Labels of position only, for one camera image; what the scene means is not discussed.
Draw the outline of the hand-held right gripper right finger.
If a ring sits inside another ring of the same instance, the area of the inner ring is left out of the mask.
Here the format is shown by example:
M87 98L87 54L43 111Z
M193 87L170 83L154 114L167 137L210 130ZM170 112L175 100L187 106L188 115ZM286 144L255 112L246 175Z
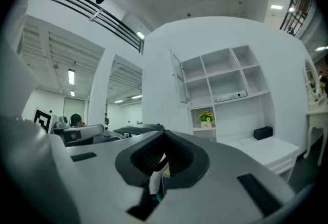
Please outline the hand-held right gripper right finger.
M263 219L264 215L237 179L248 173L281 205L295 196L286 181L244 152L193 135L181 132L176 135L203 148L210 165L192 187L167 191L153 212L154 223L253 223Z

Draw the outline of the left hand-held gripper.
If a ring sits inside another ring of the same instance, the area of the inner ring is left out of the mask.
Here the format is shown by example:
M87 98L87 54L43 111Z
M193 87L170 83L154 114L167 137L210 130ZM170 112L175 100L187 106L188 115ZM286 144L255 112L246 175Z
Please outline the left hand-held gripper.
M102 124L70 127L66 116L57 116L38 107L34 111L33 122L41 126L47 133L59 135L65 145L69 142L97 136L105 130Z

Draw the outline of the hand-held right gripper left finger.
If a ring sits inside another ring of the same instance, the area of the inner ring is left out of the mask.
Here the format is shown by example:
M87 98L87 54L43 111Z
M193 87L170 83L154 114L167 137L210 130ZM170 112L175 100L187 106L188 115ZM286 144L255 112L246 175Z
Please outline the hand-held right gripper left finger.
M157 140L153 131L125 140L67 147L72 158L66 178L72 181L80 223L165 223L165 204L152 206L147 178L140 187L126 183L117 171L119 153Z

